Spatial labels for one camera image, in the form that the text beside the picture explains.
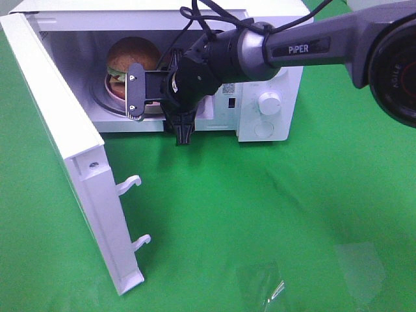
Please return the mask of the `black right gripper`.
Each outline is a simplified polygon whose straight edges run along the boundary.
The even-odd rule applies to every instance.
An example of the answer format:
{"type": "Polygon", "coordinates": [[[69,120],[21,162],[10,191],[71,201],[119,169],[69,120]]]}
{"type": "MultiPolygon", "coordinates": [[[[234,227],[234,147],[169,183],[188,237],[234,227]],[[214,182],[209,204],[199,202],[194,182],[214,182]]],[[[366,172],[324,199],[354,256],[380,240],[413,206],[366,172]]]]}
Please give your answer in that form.
{"type": "Polygon", "coordinates": [[[215,94],[221,84],[205,60],[171,48],[159,58],[157,71],[146,72],[145,102],[159,102],[164,132],[175,135],[177,146],[189,145],[198,103],[215,94]]]}

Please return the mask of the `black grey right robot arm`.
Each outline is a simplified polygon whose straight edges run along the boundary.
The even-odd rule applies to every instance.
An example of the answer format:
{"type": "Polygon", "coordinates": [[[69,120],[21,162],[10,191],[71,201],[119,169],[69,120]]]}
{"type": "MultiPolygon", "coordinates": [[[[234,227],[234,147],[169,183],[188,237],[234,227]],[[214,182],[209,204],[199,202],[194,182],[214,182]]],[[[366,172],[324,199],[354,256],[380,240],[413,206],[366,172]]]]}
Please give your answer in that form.
{"type": "Polygon", "coordinates": [[[180,10],[203,35],[167,71],[142,74],[144,102],[158,101],[179,145],[189,143],[199,101],[224,83],[267,81],[282,67],[344,64],[357,88],[368,86],[390,117],[415,125],[415,2],[372,6],[280,27],[240,20],[213,1],[180,10]]]}

